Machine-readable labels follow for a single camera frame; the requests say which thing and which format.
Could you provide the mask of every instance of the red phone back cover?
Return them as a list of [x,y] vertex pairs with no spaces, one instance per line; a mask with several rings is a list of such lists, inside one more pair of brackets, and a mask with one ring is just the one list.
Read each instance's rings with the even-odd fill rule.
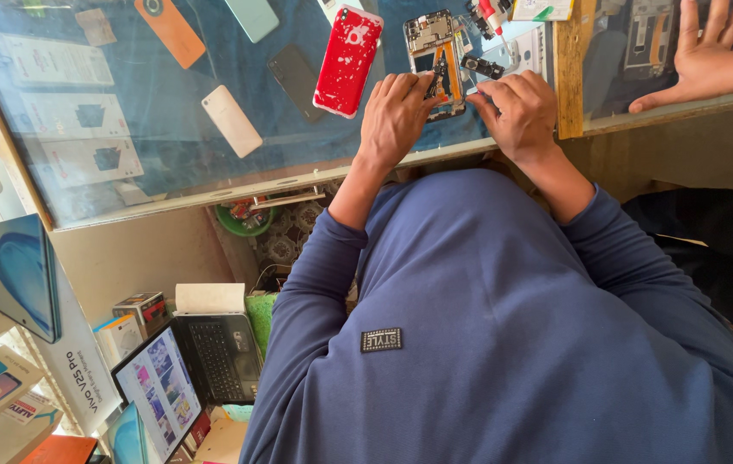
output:
[[346,6],[346,9],[345,20],[341,19],[342,8],[335,17],[313,104],[352,119],[361,104],[366,78],[383,30],[383,19],[351,6]]

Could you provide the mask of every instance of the mint green phone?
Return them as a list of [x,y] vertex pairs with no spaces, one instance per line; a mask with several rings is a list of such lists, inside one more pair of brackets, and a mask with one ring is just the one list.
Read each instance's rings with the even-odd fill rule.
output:
[[267,0],[226,0],[226,4],[253,44],[280,24]]

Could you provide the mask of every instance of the black phone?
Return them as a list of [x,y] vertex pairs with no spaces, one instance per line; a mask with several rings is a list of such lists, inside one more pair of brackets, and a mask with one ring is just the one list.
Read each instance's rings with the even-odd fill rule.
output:
[[275,58],[269,60],[268,67],[307,122],[318,121],[323,116],[326,111],[312,104],[318,74],[312,72],[295,44],[277,52]]

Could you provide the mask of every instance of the green cloth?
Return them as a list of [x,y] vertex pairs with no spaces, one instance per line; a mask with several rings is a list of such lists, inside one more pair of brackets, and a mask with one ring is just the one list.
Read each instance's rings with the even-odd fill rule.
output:
[[246,297],[246,314],[249,316],[249,323],[252,324],[252,332],[255,332],[255,340],[261,349],[263,361],[266,361],[266,348],[271,332],[271,307],[275,305],[276,298],[277,293]]

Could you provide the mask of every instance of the laptop keyboard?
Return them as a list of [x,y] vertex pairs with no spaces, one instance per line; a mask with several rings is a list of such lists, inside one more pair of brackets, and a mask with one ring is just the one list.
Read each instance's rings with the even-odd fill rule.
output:
[[197,356],[206,369],[212,395],[220,401],[245,400],[243,386],[234,371],[232,353],[229,349],[230,343],[234,343],[234,340],[226,336],[223,324],[191,323],[189,330],[195,339]]

